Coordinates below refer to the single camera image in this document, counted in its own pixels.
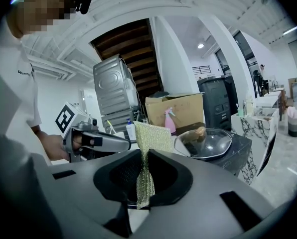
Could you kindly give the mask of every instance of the white pillar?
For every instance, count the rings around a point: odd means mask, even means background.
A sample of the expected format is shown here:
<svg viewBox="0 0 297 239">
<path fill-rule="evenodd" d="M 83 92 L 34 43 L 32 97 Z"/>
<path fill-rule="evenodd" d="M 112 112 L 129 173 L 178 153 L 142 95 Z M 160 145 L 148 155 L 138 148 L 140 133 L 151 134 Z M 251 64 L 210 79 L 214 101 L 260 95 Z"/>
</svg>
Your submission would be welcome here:
<svg viewBox="0 0 297 239">
<path fill-rule="evenodd" d="M 201 15 L 199 19 L 208 28 L 224 53 L 236 86 L 239 107 L 243 107 L 242 102 L 246 98 L 247 92 L 252 95 L 255 101 L 253 81 L 246 60 L 232 34 L 214 15 Z"/>
</svg>

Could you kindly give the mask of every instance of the spray bottle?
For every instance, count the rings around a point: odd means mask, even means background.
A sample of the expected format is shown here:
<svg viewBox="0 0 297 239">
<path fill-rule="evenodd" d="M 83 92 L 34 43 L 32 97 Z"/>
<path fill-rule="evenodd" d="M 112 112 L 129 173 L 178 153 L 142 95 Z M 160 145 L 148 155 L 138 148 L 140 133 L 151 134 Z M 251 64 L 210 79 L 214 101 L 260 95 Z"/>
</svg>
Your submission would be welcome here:
<svg viewBox="0 0 297 239">
<path fill-rule="evenodd" d="M 169 114 L 172 114 L 175 117 L 175 114 L 173 113 L 173 108 L 168 108 L 165 112 L 165 127 L 170 129 L 170 133 L 174 135 L 176 133 L 176 128 L 174 121 L 171 119 Z"/>
</svg>

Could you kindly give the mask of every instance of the bottle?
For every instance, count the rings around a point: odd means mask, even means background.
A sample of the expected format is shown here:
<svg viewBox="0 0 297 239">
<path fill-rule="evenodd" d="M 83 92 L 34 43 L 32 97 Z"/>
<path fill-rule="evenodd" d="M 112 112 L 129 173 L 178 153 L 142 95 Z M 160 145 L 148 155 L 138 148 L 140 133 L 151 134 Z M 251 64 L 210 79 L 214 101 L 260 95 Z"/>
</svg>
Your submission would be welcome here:
<svg viewBox="0 0 297 239">
<path fill-rule="evenodd" d="M 174 121 L 171 119 L 169 114 L 172 114 L 175 117 L 175 114 L 173 113 L 173 108 L 168 108 L 165 112 L 165 127 L 170 129 L 170 133 L 174 135 L 176 133 L 176 128 Z"/>
<path fill-rule="evenodd" d="M 128 121 L 127 131 L 128 131 L 130 141 L 135 141 L 137 139 L 136 136 L 135 136 L 135 125 L 132 124 L 130 119 L 127 119 L 127 121 Z"/>
</svg>

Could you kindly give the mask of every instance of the person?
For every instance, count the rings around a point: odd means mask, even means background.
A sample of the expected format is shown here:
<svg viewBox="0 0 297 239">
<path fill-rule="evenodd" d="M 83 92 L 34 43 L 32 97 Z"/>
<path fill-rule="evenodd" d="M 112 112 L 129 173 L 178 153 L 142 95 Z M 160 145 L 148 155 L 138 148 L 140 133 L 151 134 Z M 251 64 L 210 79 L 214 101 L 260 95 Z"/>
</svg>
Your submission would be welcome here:
<svg viewBox="0 0 297 239">
<path fill-rule="evenodd" d="M 50 160 L 67 159 L 60 135 L 48 135 L 41 131 L 41 119 L 37 107 L 37 85 L 32 68 L 21 44 L 26 34 L 43 31 L 55 19 L 68 18 L 78 0 L 19 0 L 11 6 L 0 23 L 0 77 L 19 99 L 17 110 L 5 135 L 22 143 L 31 153 Z M 81 146 L 81 136 L 73 140 L 73 148 Z"/>
<path fill-rule="evenodd" d="M 267 90 L 268 93 L 269 93 L 267 71 L 265 70 L 265 66 L 263 64 L 261 64 L 259 66 L 259 68 L 260 68 L 260 73 L 261 73 L 261 75 L 263 77 L 264 89 Z"/>
</svg>

